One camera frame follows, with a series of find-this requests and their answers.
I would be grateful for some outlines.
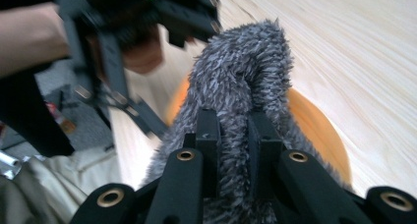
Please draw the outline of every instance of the light wood surface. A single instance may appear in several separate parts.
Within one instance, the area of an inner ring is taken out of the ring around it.
[[[345,144],[353,188],[388,185],[417,196],[417,0],[220,0],[225,29],[264,19],[286,30],[294,87],[329,118]],[[132,96],[162,116],[203,45],[164,42],[165,63],[128,73]],[[137,188],[157,140],[111,111],[127,184]]]

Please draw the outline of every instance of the wooden floor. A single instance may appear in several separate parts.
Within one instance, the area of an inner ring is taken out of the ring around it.
[[[220,0],[225,29],[279,19],[295,58],[293,85],[341,136],[360,196],[372,186],[417,196],[417,0]],[[132,94],[160,115],[203,45],[165,43],[149,76],[128,73]],[[137,187],[157,140],[112,111],[122,176]]]

